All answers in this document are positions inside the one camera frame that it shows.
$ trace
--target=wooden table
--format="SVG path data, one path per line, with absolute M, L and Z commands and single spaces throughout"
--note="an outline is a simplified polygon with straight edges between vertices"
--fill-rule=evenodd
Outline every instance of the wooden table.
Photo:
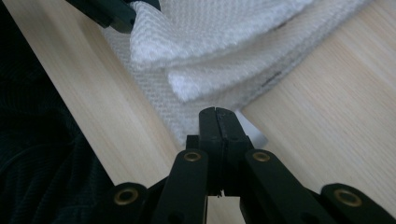
M 167 176 L 182 148 L 97 26 L 64 0 L 4 2 L 113 182 Z M 374 1 L 243 113 L 306 187 L 345 183 L 396 217 L 396 1 Z M 235 198 L 208 209 L 208 223 L 243 223 Z

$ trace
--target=wood grain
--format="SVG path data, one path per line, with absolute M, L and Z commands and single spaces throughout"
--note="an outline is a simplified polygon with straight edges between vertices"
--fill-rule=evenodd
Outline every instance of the wood grain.
M 97 26 L 64 0 L 4 0 L 115 184 L 150 186 L 181 150 Z M 341 182 L 396 217 L 396 1 L 374 1 L 244 109 L 308 188 Z M 243 223 L 210 199 L 208 223 Z

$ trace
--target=white cloth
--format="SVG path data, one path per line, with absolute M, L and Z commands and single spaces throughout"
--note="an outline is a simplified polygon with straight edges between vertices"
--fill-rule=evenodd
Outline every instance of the white cloth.
M 130 35 L 104 35 L 180 143 L 198 113 L 235 110 L 270 90 L 369 0 L 163 0 Z

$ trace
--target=brass rivet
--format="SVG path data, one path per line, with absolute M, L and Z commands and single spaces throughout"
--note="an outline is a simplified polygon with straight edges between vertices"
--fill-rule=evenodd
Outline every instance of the brass rivet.
M 114 203 L 117 205 L 127 205 L 136 201 L 139 192 L 134 188 L 121 189 L 114 195 Z
M 268 156 L 268 154 L 266 154 L 264 152 L 255 152 L 255 153 L 253 153 L 253 158 L 256 161 L 269 161 L 271 159 L 271 157 Z
M 184 155 L 184 160 L 186 161 L 198 161 L 201 159 L 201 155 L 196 152 L 189 152 Z
M 351 207 L 359 207 L 362 205 L 361 198 L 347 189 L 335 190 L 334 196 L 339 202 Z

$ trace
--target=textured fabric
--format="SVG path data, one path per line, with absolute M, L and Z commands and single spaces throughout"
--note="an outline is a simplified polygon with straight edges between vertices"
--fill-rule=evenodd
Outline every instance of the textured fabric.
M 85 223 L 113 185 L 0 4 L 0 223 Z
M 137 2 L 130 35 L 104 30 L 182 144 L 200 110 L 235 110 L 270 90 L 369 0 L 214 2 L 160 1 L 163 12 Z

